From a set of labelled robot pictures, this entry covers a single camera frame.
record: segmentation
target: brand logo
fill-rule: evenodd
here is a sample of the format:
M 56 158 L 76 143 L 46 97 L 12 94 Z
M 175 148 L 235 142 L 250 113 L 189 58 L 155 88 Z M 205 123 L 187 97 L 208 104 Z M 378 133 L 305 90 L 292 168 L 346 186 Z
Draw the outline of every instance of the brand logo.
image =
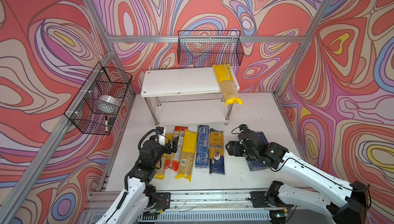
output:
M 224 146 L 223 145 L 219 145 L 219 144 L 211 144 L 211 148 L 219 148 L 219 149 L 223 149 Z

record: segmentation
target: white floor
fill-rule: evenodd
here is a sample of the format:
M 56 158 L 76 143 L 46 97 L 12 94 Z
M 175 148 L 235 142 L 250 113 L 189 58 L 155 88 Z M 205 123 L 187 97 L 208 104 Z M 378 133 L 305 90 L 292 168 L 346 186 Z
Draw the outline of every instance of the white floor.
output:
M 247 124 L 251 130 L 264 132 L 269 142 L 279 143 L 299 156 L 272 94 L 241 93 L 240 95 L 244 104 L 234 105 L 231 113 L 231 121 L 228 126 L 225 126 L 222 122 L 209 123 L 211 128 L 224 131 L 224 144 L 227 144 L 230 140 L 237 140 L 236 134 L 231 134 L 231 130 L 240 124 Z M 204 94 L 203 96 L 189 95 L 174 97 L 172 99 L 196 100 L 213 98 L 216 98 L 217 102 L 220 103 L 220 94 Z M 161 99 L 163 105 L 156 109 L 176 107 L 176 105 L 164 105 L 169 100 L 171 100 L 171 97 Z M 185 117 L 179 117 L 179 120 L 184 120 L 184 124 L 177 125 L 188 126 L 189 130 L 197 131 L 198 124 L 185 125 L 188 123 Z M 137 144 L 141 137 L 153 128 L 155 128 L 155 125 L 149 109 L 144 99 L 140 95 L 137 95 L 106 186 L 106 191 L 121 191 L 124 188 L 124 176 L 134 166 L 135 160 L 138 157 Z M 167 133 L 172 133 L 174 126 L 166 126 L 166 129 Z M 282 181 L 293 187 L 307 186 L 293 176 L 282 172 L 272 172 L 270 169 L 250 172 L 245 158 L 229 156 L 226 151 L 224 154 L 224 170 L 225 175 L 215 175 L 209 174 L 208 168 L 193 168 L 191 182 L 189 182 L 185 178 L 175 179 L 176 173 L 167 169 L 164 180 L 153 179 L 151 184 L 156 186 L 158 191 L 268 188 L 273 180 Z

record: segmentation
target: red pasta package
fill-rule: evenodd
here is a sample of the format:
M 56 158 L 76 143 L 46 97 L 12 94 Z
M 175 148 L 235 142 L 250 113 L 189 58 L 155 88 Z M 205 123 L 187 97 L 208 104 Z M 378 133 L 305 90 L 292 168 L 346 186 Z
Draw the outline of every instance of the red pasta package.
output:
M 175 127 L 172 140 L 174 140 L 176 137 L 179 137 L 178 149 L 176 153 L 167 155 L 167 160 L 165 161 L 165 169 L 171 168 L 175 172 L 178 171 L 179 159 L 180 159 L 180 154 L 182 152 L 183 138 L 185 137 L 186 129 L 187 127 Z

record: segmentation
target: spaghetti package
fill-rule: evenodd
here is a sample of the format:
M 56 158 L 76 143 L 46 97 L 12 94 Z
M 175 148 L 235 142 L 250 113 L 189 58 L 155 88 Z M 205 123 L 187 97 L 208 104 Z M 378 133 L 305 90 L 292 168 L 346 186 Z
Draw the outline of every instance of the spaghetti package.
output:
M 223 132 L 211 128 L 209 141 L 209 173 L 224 174 Z
M 231 76 L 229 65 L 214 65 L 216 78 L 218 79 L 220 90 L 223 94 L 226 105 L 231 103 L 242 104 L 234 79 Z
M 187 127 L 175 127 L 174 134 L 173 134 L 173 140 L 174 140 L 174 138 L 179 137 L 178 149 L 177 149 L 176 153 L 172 153 L 171 155 L 167 156 L 167 160 L 165 161 L 165 169 L 171 168 L 175 172 L 178 171 L 179 159 L 180 159 L 180 154 L 182 152 L 183 139 L 185 136 L 186 129 L 187 129 Z
M 191 171 L 193 169 L 196 144 L 197 132 L 186 130 L 185 138 L 183 140 L 182 153 L 180 155 L 178 175 L 175 177 L 175 179 L 187 178 L 189 181 L 191 181 Z
M 165 142 L 169 143 L 172 141 L 172 133 L 165 135 Z M 167 160 L 167 154 L 164 154 L 161 157 L 160 162 L 157 163 L 156 167 L 160 169 L 156 169 L 156 174 L 154 176 L 155 179 L 164 179 L 164 171 L 165 171 L 165 161 Z
M 208 167 L 208 154 L 209 154 L 209 126 L 198 125 L 198 138 L 196 149 L 196 168 Z

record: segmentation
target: pink wall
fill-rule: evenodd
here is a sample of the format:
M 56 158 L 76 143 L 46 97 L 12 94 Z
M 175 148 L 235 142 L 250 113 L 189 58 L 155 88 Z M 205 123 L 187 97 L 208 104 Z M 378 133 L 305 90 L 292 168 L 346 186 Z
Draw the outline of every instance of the pink wall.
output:
M 112 35 L 177 35 L 178 30 L 239 29 L 242 35 L 303 35 L 322 0 L 95 0 Z M 245 43 L 237 79 L 245 91 L 273 91 L 296 44 Z M 145 71 L 177 64 L 177 44 L 114 45 L 133 88 L 141 91 Z
M 233 66 L 241 90 L 273 91 L 298 44 L 245 43 L 240 66 Z M 125 70 L 134 77 L 132 86 L 141 91 L 146 70 L 174 69 L 193 66 L 178 64 L 176 49 L 171 43 L 117 43 L 115 50 Z
M 105 53 L 82 0 L 0 0 L 0 203 Z M 129 103 L 110 136 L 70 129 L 14 224 L 77 221 Z
M 370 183 L 394 223 L 394 0 L 335 0 L 280 99 L 310 163 Z

